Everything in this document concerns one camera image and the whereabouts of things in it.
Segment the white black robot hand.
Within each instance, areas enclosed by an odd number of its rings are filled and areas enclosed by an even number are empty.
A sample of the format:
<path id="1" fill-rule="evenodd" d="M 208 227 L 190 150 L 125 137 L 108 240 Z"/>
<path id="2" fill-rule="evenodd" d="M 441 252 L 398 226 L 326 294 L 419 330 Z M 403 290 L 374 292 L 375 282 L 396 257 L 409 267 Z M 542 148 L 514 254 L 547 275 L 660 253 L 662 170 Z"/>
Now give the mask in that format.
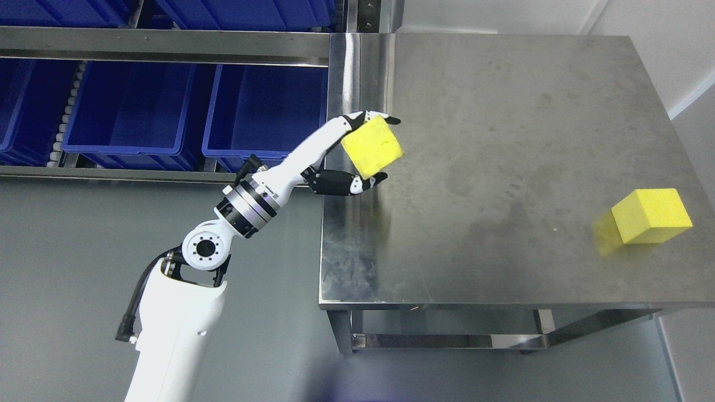
<path id="1" fill-rule="evenodd" d="M 364 193 L 388 178 L 385 171 L 363 180 L 358 172 L 326 170 L 322 168 L 325 158 L 345 135 L 364 125 L 370 117 L 383 116 L 392 126 L 401 123 L 398 117 L 377 111 L 358 111 L 334 117 L 312 132 L 307 139 L 289 153 L 283 162 L 265 171 L 257 171 L 251 183 L 257 185 L 257 193 L 265 199 L 276 201 L 283 207 L 288 203 L 296 185 L 306 184 L 315 194 L 350 197 Z"/>

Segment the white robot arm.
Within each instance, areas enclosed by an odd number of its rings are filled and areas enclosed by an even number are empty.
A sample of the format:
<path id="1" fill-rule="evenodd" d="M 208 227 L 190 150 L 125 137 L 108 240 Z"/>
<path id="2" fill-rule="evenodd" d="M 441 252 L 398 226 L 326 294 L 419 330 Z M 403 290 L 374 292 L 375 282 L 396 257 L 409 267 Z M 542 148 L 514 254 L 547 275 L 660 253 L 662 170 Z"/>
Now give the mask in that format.
<path id="1" fill-rule="evenodd" d="M 189 401 L 207 344 L 225 304 L 232 241 L 248 239 L 276 215 L 266 191 L 246 176 L 265 171 L 251 155 L 239 169 L 217 218 L 202 222 L 182 244 L 141 274 L 115 338 L 140 354 L 127 401 Z"/>

